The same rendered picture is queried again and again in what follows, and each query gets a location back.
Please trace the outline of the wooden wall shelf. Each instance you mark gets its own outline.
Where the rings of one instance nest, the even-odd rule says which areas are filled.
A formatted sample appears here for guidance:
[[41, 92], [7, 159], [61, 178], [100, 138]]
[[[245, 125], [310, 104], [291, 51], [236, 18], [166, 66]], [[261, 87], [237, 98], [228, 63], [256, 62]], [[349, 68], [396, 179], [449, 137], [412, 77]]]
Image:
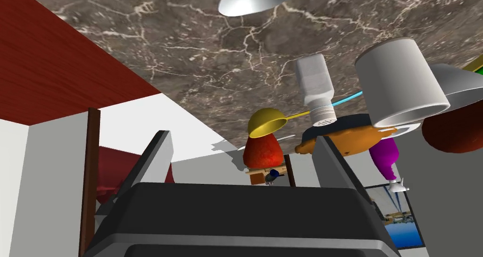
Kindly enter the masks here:
[[252, 185], [265, 184], [265, 177], [270, 174], [270, 171], [275, 169], [280, 175], [287, 173], [286, 165], [281, 165], [272, 168], [248, 168], [245, 173], [250, 177], [250, 183]]

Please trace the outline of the green and yellow object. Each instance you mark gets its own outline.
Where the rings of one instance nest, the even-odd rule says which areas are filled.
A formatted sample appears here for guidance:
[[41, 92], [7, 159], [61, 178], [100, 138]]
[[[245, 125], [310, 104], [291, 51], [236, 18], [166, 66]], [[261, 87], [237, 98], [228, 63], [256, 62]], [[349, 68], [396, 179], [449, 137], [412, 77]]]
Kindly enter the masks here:
[[471, 71], [471, 72], [478, 72], [483, 67], [483, 54], [477, 57], [476, 59], [472, 60], [468, 63], [463, 70]]

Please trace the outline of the dark red apple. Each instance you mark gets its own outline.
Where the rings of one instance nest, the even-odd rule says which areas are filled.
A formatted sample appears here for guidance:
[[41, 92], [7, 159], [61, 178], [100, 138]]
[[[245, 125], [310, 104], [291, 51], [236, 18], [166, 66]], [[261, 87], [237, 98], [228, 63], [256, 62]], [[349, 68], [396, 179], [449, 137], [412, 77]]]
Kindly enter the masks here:
[[446, 153], [483, 148], [483, 100], [425, 119], [422, 135], [430, 146]]

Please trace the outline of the purple bottle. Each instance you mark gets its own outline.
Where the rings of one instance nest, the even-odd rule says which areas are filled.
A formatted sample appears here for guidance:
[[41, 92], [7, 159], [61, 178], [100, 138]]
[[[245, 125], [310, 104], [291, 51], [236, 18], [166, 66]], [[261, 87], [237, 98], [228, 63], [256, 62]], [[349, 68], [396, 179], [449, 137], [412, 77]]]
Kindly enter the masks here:
[[403, 185], [404, 179], [398, 182], [392, 165], [399, 158], [399, 149], [393, 138], [381, 139], [377, 144], [369, 148], [369, 154], [381, 175], [389, 182], [391, 192], [408, 191]]

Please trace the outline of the framed wall picture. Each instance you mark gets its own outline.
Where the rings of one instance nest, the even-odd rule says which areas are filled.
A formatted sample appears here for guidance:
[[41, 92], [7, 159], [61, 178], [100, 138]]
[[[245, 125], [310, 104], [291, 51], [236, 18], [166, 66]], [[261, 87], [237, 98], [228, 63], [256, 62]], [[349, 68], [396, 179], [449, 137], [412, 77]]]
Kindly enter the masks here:
[[397, 249], [424, 248], [407, 193], [391, 192], [388, 184], [365, 187]]

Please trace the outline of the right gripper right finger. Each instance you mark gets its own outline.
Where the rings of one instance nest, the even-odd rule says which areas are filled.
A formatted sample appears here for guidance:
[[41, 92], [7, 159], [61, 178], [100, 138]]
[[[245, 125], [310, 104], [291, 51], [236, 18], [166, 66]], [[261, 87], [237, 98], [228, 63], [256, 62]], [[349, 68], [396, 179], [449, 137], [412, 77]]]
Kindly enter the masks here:
[[320, 187], [356, 190], [370, 205], [369, 197], [360, 180], [328, 136], [318, 136], [312, 160]]

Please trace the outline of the blue thin stick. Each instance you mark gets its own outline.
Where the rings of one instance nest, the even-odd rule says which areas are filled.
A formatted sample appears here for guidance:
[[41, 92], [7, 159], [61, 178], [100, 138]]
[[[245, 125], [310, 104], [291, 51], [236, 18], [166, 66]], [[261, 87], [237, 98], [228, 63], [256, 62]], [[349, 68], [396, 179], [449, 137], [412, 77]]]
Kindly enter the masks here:
[[362, 94], [363, 94], [363, 92], [362, 92], [362, 91], [358, 91], [357, 93], [354, 93], [354, 94], [349, 95], [349, 96], [347, 96], [347, 97], [345, 97], [345, 98], [343, 98], [343, 99], [341, 99], [341, 100], [338, 100], [338, 101], [336, 101], [336, 102], [333, 102], [333, 103], [332, 103], [332, 105], [333, 105], [333, 106], [340, 105], [340, 104], [342, 104], [342, 103], [345, 103], [345, 102], [347, 102], [347, 101], [350, 101], [350, 100], [352, 100], [352, 99], [355, 99], [355, 98], [357, 98], [357, 97], [361, 96]]

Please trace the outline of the white mug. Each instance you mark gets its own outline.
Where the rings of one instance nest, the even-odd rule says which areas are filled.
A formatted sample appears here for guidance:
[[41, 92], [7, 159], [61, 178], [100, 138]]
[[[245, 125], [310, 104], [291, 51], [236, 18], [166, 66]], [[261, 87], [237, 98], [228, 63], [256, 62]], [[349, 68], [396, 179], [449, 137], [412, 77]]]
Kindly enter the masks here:
[[393, 38], [373, 45], [356, 59], [354, 66], [374, 127], [415, 122], [450, 106], [411, 38]]

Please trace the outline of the yellow measuring spoon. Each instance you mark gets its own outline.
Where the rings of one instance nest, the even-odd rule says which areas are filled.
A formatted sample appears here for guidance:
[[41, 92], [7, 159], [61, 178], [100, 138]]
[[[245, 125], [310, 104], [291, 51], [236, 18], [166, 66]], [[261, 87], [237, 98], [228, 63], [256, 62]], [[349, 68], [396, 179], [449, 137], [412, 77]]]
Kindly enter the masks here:
[[301, 112], [292, 116], [285, 116], [276, 108], [262, 108], [256, 111], [249, 119], [249, 138], [260, 138], [274, 133], [286, 125], [289, 119], [309, 114], [310, 111]]

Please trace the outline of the white salt shaker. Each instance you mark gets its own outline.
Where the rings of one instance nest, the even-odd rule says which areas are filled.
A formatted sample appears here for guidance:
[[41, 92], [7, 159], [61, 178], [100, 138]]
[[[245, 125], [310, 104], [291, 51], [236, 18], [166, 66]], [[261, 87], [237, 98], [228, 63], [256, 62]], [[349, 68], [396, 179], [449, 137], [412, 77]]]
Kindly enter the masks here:
[[295, 75], [312, 125], [334, 123], [337, 120], [332, 103], [334, 87], [324, 56], [319, 53], [297, 59]]

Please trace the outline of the red bed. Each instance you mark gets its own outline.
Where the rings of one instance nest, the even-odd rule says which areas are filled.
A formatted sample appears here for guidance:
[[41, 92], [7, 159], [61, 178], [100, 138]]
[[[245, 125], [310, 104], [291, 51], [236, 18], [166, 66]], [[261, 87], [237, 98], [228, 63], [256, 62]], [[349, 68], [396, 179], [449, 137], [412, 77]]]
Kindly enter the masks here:
[[150, 156], [152, 152], [152, 145], [148, 145], [140, 155], [99, 147], [97, 201], [100, 204], [107, 203], [112, 195], [118, 193], [138, 160], [145, 154]]

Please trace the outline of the white plate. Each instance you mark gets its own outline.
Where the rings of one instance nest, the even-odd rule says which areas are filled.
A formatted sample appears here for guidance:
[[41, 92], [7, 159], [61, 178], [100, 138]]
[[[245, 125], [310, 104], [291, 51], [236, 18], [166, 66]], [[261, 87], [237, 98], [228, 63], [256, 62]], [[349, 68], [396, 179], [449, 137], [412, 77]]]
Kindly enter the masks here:
[[403, 125], [398, 125], [395, 127], [391, 128], [379, 128], [379, 132], [391, 132], [391, 135], [387, 137], [383, 137], [382, 139], [389, 139], [389, 138], [395, 138], [397, 136], [403, 135], [405, 133], [409, 133], [415, 129], [417, 129], [421, 123], [411, 123], [411, 124], [403, 124]]

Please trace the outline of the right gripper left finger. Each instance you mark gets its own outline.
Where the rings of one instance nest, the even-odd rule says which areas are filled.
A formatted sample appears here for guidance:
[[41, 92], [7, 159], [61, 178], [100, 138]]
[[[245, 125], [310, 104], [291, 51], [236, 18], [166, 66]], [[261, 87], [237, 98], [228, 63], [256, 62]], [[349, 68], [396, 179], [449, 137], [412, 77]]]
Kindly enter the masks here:
[[170, 131], [158, 131], [126, 178], [120, 183], [119, 191], [112, 195], [106, 204], [100, 205], [96, 215], [108, 215], [115, 202], [140, 182], [164, 182], [173, 154], [174, 148]]

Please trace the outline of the black plate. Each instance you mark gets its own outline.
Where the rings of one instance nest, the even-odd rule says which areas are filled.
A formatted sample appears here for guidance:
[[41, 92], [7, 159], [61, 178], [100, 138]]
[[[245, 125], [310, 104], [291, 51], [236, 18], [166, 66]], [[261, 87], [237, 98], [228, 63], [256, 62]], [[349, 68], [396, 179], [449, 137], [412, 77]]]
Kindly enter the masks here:
[[302, 134], [302, 142], [316, 138], [317, 136], [327, 135], [346, 129], [357, 128], [362, 126], [371, 126], [372, 122], [369, 114], [360, 113], [348, 116], [338, 117], [337, 120], [329, 125], [312, 126]]

